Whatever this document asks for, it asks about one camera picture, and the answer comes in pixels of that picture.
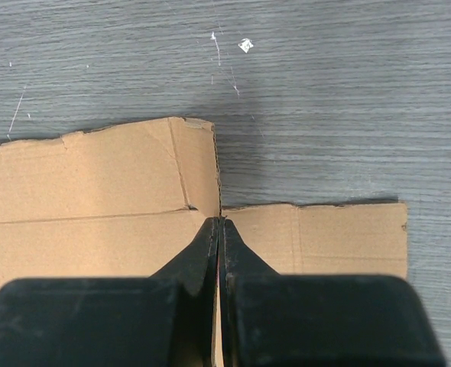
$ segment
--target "gray wooden table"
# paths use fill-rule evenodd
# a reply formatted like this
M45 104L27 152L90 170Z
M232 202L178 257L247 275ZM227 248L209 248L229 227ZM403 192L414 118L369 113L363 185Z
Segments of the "gray wooden table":
M0 0L0 141L167 115L218 125L226 205L406 201L451 361L451 1Z

